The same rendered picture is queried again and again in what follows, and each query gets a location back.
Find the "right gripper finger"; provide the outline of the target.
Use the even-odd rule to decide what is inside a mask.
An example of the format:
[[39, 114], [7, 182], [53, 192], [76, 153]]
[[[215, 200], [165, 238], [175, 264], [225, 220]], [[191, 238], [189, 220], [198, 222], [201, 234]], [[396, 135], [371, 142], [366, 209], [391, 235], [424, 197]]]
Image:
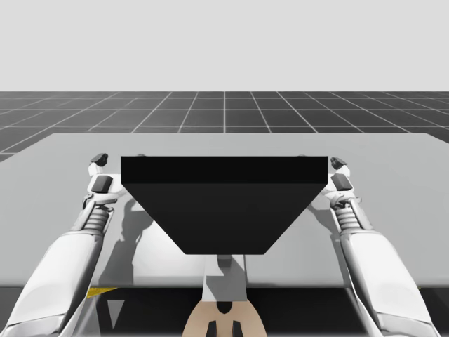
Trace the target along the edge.
[[351, 175], [350, 168], [347, 162], [345, 162], [343, 159], [340, 159], [338, 157], [331, 157], [330, 164], [335, 169], [335, 173], [343, 174], [345, 176]]

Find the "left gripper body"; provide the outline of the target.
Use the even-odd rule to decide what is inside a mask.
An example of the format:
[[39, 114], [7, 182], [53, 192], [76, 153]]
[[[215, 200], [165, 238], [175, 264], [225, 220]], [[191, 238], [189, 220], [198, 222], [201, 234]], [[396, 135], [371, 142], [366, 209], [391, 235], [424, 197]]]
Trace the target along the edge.
[[87, 187], [85, 202], [113, 204], [123, 196], [121, 174], [96, 174], [91, 177]]

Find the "tan robot part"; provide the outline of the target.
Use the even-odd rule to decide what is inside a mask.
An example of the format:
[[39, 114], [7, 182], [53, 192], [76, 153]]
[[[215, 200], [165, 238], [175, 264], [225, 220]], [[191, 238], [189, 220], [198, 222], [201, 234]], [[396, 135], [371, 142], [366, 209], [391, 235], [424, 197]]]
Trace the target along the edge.
[[216, 337], [233, 337], [234, 322], [240, 324], [243, 337], [267, 337], [264, 324], [249, 300], [232, 302], [227, 313], [220, 312], [217, 304], [200, 300], [185, 324], [182, 337], [206, 337], [210, 322], [216, 323]]

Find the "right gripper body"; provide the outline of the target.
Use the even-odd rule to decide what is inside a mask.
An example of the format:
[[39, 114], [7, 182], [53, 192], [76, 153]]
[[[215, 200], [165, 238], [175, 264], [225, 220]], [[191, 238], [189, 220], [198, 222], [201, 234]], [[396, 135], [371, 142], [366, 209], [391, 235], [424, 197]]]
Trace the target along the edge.
[[320, 192], [329, 202], [344, 202], [356, 198], [354, 186], [347, 174], [329, 173], [326, 186]]

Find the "black screen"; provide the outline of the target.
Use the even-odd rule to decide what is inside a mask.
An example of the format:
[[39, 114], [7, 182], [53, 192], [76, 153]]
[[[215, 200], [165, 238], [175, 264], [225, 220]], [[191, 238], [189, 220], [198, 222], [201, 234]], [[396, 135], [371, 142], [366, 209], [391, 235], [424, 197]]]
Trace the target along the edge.
[[262, 255], [328, 182], [313, 156], [135, 156], [121, 182], [190, 255]]

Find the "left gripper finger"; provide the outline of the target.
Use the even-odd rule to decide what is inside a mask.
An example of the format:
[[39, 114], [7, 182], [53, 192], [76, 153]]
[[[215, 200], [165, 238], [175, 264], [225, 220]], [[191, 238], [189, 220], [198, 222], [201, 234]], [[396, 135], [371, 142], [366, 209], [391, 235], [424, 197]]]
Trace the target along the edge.
[[107, 164], [108, 154], [99, 153], [90, 160], [88, 165], [89, 176], [95, 176], [97, 174], [103, 173], [103, 168]]

